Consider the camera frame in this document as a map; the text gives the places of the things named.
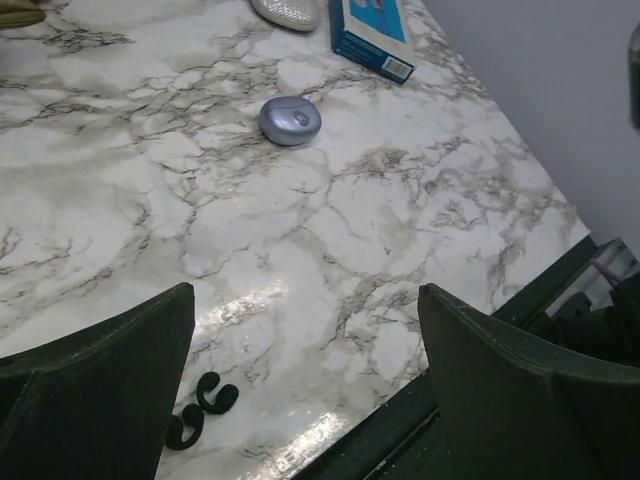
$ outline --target black ear hook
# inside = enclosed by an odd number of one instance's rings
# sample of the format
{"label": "black ear hook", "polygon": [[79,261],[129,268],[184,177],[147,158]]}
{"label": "black ear hook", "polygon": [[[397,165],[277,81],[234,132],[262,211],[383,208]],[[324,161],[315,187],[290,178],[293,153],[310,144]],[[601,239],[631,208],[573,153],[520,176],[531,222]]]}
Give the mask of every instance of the black ear hook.
{"label": "black ear hook", "polygon": [[222,415],[223,413],[227,413],[231,410],[231,407],[233,407],[240,395],[238,387],[235,385],[225,385],[216,395],[215,403],[213,405],[210,404],[204,394],[212,391],[219,383],[220,375],[216,372],[208,372],[200,378],[198,386],[196,387],[196,398],[198,399],[198,403],[205,412],[213,415]]}
{"label": "black ear hook", "polygon": [[[182,440],[184,425],[193,428],[193,433],[187,440]],[[171,450],[185,450],[193,446],[204,428],[204,412],[195,403],[190,403],[182,410],[182,420],[177,415],[172,415],[167,429],[164,444]]]}

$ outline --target white wall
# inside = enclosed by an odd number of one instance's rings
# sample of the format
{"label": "white wall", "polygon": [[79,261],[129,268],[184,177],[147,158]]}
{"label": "white wall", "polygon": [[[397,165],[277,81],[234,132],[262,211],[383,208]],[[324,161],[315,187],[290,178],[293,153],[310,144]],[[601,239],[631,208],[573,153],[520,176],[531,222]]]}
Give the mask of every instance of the white wall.
{"label": "white wall", "polygon": [[627,43],[638,0],[423,0],[596,242],[640,255]]}

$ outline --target earbud ear hook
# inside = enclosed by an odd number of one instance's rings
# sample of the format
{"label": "earbud ear hook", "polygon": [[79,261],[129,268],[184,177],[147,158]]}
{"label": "earbud ear hook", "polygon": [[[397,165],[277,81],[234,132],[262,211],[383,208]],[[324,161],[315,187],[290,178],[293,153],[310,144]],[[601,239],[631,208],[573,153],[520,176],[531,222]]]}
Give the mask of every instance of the earbud ear hook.
{"label": "earbud ear hook", "polygon": [[225,385],[216,395],[216,400],[213,405],[210,404],[205,397],[205,393],[211,392],[219,383],[220,375],[216,372],[208,372],[200,378],[198,386],[196,387],[196,398],[198,399],[198,404],[200,404],[205,412],[213,415],[222,415],[223,413],[227,413],[231,410],[231,407],[233,407],[240,395],[238,387],[235,385]]}
{"label": "earbud ear hook", "polygon": [[[184,426],[193,428],[193,433],[187,440],[182,440]],[[195,403],[190,403],[182,410],[182,419],[177,415],[171,415],[169,428],[164,444],[171,450],[185,450],[193,446],[204,429],[204,412]]]}

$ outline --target dark green table edge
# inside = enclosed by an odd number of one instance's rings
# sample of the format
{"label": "dark green table edge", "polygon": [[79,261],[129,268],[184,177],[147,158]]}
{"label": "dark green table edge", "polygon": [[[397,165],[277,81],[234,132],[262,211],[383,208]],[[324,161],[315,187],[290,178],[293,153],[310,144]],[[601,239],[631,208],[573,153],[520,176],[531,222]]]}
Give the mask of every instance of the dark green table edge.
{"label": "dark green table edge", "polygon": [[[597,252],[596,244],[586,237],[500,307],[494,316],[526,328],[530,319],[545,308],[556,292],[572,281]],[[376,478],[378,475],[372,475],[375,470],[384,474],[385,479],[391,479],[395,475],[388,465],[393,463],[395,457],[410,452],[421,442],[435,445],[437,440],[434,438],[441,437],[442,427],[438,420],[438,406],[427,369],[294,479],[359,480],[367,476]],[[385,459],[387,466],[381,466]],[[400,476],[406,474],[405,469],[397,470]],[[440,477],[434,475],[431,478],[439,480]]]}

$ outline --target marble pattern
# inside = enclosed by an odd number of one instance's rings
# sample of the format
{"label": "marble pattern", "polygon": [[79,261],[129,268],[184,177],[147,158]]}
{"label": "marble pattern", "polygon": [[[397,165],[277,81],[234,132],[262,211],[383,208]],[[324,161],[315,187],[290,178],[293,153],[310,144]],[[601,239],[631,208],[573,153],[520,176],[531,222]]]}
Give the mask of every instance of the marble pattern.
{"label": "marble pattern", "polygon": [[[417,0],[404,86],[241,0],[54,0],[0,37],[0,355],[180,281],[177,399],[234,409],[159,479],[289,478],[426,366],[417,287],[492,311],[587,231]],[[274,95],[324,119],[257,131]]]}

